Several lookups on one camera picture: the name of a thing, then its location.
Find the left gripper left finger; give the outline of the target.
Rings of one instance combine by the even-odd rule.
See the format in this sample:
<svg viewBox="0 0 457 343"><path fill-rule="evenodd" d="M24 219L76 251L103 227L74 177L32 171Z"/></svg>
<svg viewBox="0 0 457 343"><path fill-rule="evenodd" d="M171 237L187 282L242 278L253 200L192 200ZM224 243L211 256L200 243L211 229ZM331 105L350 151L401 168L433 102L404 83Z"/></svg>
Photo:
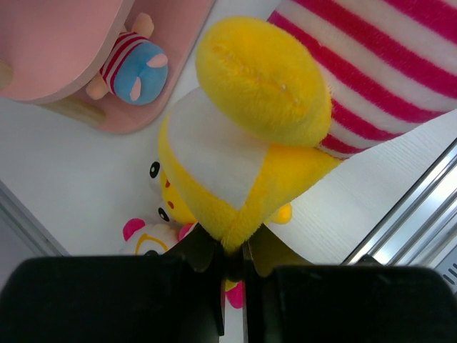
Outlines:
<svg viewBox="0 0 457 343"><path fill-rule="evenodd" d="M197 224L167 252L181 263L179 300L174 308L179 336L224 334L224 253L221 245Z"/></svg>

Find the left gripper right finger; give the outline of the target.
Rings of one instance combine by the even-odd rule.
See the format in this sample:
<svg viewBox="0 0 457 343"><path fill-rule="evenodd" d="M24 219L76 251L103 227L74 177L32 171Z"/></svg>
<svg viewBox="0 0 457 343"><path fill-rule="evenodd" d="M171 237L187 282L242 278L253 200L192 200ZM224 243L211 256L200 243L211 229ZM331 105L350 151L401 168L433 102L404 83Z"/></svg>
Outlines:
<svg viewBox="0 0 457 343"><path fill-rule="evenodd" d="M308 266L310 262L264 225L243 244L242 252L243 338L283 339L281 290L275 279L275 269Z"/></svg>

